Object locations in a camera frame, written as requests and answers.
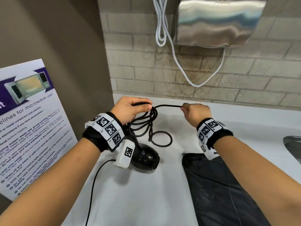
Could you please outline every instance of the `hand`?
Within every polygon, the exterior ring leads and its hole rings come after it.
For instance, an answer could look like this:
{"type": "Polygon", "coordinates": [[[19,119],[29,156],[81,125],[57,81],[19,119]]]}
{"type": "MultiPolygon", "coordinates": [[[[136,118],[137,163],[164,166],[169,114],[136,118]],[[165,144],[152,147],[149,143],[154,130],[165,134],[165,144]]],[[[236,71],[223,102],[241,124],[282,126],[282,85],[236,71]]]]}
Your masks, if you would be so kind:
{"type": "Polygon", "coordinates": [[[197,128],[202,120],[212,117],[210,108],[202,104],[184,103],[181,110],[184,113],[185,119],[195,128],[197,128]]]}
{"type": "Polygon", "coordinates": [[[122,125],[125,125],[126,123],[135,119],[138,113],[145,113],[151,110],[152,104],[153,103],[147,98],[135,98],[135,97],[123,96],[113,107],[111,113],[113,113],[117,117],[117,119],[122,123],[122,125]],[[147,102],[150,105],[144,104],[144,105],[132,106],[133,104],[139,102],[147,102]]]}

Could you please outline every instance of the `person's left hand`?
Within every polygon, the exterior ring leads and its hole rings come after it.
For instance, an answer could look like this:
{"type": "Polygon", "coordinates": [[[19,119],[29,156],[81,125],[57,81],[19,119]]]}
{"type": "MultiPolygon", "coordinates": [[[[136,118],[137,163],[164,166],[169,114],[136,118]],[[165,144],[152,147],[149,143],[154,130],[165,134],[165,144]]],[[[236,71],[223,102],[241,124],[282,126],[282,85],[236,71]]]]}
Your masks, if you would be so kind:
{"type": "Polygon", "coordinates": [[[147,98],[135,98],[123,96],[119,99],[116,105],[112,108],[111,113],[113,113],[117,119],[125,125],[135,119],[138,113],[145,113],[151,110],[152,102],[147,98]],[[139,102],[147,102],[149,104],[132,106],[133,104],[139,102]]]}

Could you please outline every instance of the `paper sign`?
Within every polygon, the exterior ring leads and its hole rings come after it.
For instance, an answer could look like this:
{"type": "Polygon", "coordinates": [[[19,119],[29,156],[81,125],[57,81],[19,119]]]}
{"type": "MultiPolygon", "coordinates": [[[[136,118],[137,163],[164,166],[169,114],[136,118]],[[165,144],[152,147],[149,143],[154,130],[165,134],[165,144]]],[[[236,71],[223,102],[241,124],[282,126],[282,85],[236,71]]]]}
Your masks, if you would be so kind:
{"type": "Polygon", "coordinates": [[[41,59],[0,69],[0,193],[10,200],[77,143],[41,59]]]}

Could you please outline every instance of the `forearm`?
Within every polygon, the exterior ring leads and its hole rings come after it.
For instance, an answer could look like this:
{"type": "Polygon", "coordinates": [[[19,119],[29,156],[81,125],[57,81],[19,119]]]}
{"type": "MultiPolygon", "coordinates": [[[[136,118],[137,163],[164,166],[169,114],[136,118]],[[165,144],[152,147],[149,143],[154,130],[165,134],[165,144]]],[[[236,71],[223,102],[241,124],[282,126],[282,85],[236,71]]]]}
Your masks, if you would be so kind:
{"type": "Polygon", "coordinates": [[[273,226],[300,224],[298,182],[235,137],[221,138],[214,148],[273,226]]]}
{"type": "Polygon", "coordinates": [[[81,139],[9,206],[0,225],[61,225],[99,156],[94,144],[81,139]]]}

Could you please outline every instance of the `white countertop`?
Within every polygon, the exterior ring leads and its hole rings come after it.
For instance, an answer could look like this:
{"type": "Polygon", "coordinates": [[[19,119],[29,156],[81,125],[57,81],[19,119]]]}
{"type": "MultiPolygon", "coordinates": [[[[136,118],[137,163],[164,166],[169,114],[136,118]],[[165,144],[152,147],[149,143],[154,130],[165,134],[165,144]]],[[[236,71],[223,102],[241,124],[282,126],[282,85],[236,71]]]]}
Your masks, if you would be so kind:
{"type": "MultiPolygon", "coordinates": [[[[114,94],[114,101],[121,96],[114,94]]],[[[169,98],[149,99],[154,106],[198,103],[169,98]]],[[[283,144],[286,136],[301,136],[300,111],[204,104],[210,106],[213,117],[225,123],[237,138],[301,183],[301,164],[283,144]]],[[[184,119],[179,108],[158,108],[158,113],[153,129],[169,132],[173,144],[159,148],[148,142],[148,135],[138,138],[140,143],[150,145],[160,155],[160,164],[152,172],[142,173],[132,166],[123,169],[107,163],[96,179],[89,226],[198,225],[182,168],[183,152],[201,153],[196,130],[184,119]]],[[[154,141],[167,143],[169,138],[158,134],[154,141]]],[[[103,162],[114,158],[114,153],[109,151],[101,154],[63,226],[85,225],[96,171],[103,162]]]]}

